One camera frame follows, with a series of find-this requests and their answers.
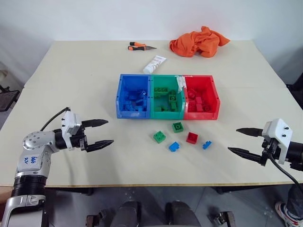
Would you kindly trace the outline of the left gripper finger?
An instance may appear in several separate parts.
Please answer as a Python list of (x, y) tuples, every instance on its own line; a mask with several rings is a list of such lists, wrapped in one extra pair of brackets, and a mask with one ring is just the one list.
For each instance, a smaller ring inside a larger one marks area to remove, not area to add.
[(100, 150), (103, 149), (109, 145), (111, 145), (114, 142), (114, 140), (101, 140), (101, 141), (97, 141), (94, 144), (88, 145), (86, 148), (87, 152), (92, 152), (92, 151), (96, 151), (96, 150)]
[(92, 120), (86, 120), (86, 121), (82, 121), (81, 124), (83, 126), (83, 128), (87, 128), (87, 127), (99, 127), (102, 126), (104, 124), (108, 123), (107, 120), (103, 120), (103, 119), (92, 119)]

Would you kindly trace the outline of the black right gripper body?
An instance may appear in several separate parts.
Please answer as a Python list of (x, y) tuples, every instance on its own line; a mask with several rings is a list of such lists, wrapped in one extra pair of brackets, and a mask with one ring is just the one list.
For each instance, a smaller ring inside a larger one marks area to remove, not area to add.
[(260, 158), (259, 163), (261, 165), (265, 165), (267, 160), (278, 160), (279, 159), (279, 146), (278, 146), (278, 140), (276, 139), (270, 139), (269, 142), (266, 140), (263, 140), (262, 143), (262, 155)]

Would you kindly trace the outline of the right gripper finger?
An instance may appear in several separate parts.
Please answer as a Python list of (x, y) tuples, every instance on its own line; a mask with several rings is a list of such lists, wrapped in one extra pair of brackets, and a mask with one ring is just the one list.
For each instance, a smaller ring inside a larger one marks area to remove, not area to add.
[(262, 137), (263, 132), (262, 129), (258, 128), (239, 128), (236, 131), (252, 137)]
[(245, 150), (245, 149), (228, 147), (228, 150), (230, 150), (234, 154), (236, 154), (242, 158), (245, 158), (247, 160), (250, 160), (250, 161), (259, 163), (261, 160), (260, 155), (250, 153), (248, 150)]

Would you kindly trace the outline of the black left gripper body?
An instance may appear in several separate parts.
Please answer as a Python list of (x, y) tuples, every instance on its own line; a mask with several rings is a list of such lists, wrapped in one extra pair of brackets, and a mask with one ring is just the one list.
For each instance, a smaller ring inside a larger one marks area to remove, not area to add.
[(70, 136), (72, 148), (80, 148), (81, 150), (88, 151), (88, 142), (84, 131), (85, 128), (80, 126), (76, 134)]

